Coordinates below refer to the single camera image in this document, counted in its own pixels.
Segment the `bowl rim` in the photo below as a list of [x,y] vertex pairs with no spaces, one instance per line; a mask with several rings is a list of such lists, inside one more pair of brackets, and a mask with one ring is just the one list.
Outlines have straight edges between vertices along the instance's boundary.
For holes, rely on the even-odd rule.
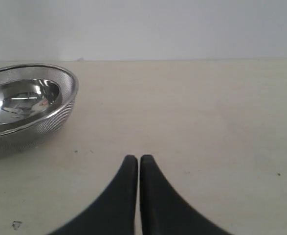
[[2,131],[0,132],[0,136],[4,136],[4,135],[8,135],[23,129],[26,129],[36,123],[42,122],[44,120],[47,120],[49,118],[51,118],[52,116],[56,115],[57,113],[59,113],[62,109],[64,109],[70,102],[72,102],[77,93],[78,93],[78,89],[79,89],[79,82],[78,79],[76,77],[75,74],[73,74],[71,71],[69,71],[68,69],[65,69],[61,66],[57,66],[57,65],[52,65],[52,64],[41,64],[41,63],[28,63],[28,64],[18,64],[18,65],[11,65],[11,66],[7,66],[7,67],[2,67],[0,68],[0,72],[2,71],[6,71],[6,70],[12,70],[12,69],[19,69],[19,68],[27,68],[27,67],[45,67],[45,68],[52,68],[52,69],[56,69],[56,70],[60,70],[62,72],[67,73],[72,79],[73,79],[73,90],[72,93],[70,94],[69,98],[66,99],[64,102],[62,102],[62,104],[55,109],[53,112],[49,113],[46,116],[43,116],[37,120],[34,120],[30,123],[27,123],[25,125],[10,129],[10,130],[6,130],[6,131]]

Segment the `metal colander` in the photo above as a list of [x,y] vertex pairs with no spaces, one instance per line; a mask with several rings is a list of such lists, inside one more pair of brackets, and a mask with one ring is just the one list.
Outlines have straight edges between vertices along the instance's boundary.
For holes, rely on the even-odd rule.
[[0,84],[43,78],[58,84],[62,104],[48,115],[31,123],[0,132],[0,154],[20,152],[37,146],[52,137],[67,121],[78,92],[76,76],[59,66],[47,64],[24,64],[0,68]]

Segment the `white wall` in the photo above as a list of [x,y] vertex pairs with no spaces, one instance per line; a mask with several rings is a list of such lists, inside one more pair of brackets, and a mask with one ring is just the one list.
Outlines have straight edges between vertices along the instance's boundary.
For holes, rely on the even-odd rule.
[[0,0],[0,60],[287,57],[287,0]]

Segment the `table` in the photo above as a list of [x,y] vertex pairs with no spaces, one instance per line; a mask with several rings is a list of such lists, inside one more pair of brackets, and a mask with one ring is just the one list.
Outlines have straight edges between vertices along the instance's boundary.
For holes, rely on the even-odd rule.
[[51,63],[77,75],[76,105],[51,141],[0,158],[1,235],[62,226],[127,154],[153,154],[229,232],[287,235],[287,60]]

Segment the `beige table surface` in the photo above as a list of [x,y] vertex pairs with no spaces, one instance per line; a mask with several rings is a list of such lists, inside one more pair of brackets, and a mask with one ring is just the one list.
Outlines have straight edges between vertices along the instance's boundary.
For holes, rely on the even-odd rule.
[[76,106],[52,141],[0,158],[0,235],[56,229],[145,153],[228,231],[287,235],[287,61],[54,64],[77,75]]

